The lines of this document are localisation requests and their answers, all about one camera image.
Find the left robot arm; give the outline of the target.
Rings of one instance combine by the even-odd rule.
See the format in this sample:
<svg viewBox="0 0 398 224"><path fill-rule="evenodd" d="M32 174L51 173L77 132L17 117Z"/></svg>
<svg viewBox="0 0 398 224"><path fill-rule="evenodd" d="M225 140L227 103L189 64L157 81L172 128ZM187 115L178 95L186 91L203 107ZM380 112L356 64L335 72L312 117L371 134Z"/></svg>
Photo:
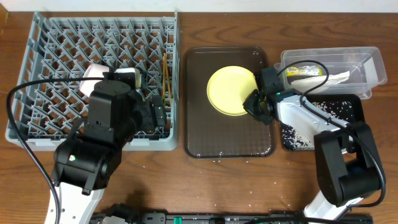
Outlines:
<svg viewBox="0 0 398 224"><path fill-rule="evenodd" d="M132 83L95 84L88 117L55 150L52 178L57 196L50 199L46 223L88 223L109 179L121 163L123 147L139 131L166 125L164 102L143 101Z"/></svg>

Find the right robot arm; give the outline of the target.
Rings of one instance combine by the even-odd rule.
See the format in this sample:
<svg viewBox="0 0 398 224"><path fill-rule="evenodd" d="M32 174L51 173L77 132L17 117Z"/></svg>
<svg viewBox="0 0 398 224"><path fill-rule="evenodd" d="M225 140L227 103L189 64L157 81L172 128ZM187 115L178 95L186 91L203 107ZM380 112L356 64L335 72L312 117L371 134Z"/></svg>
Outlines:
<svg viewBox="0 0 398 224"><path fill-rule="evenodd" d="M338 223L361 201L379 192L367 207L379 205L386 195L386 176L371 128L362 121L336 119L295 90L261 93L253 90L243 108L254 119L276 120L295 128L312 142L319 193L303 210L302 223Z"/></svg>

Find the yellow round plate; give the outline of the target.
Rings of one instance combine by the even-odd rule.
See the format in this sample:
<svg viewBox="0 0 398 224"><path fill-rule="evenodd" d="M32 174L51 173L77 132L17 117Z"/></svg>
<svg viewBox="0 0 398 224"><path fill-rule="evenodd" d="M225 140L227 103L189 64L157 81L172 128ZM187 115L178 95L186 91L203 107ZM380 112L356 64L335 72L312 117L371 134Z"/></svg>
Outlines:
<svg viewBox="0 0 398 224"><path fill-rule="evenodd" d="M243 103L257 89L252 71L240 66L217 70L208 80L206 94L211 105L228 116L242 116L248 112Z"/></svg>

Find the light blue bowl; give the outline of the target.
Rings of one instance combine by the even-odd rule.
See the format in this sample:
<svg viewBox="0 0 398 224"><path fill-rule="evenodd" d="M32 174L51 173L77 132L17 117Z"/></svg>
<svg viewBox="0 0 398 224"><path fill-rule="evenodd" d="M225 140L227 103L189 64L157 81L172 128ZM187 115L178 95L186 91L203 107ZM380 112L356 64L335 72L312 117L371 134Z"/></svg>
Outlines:
<svg viewBox="0 0 398 224"><path fill-rule="evenodd" d="M141 88L141 72L137 68L118 68L116 69L116 78L121 82L128 84L133 90Z"/></svg>

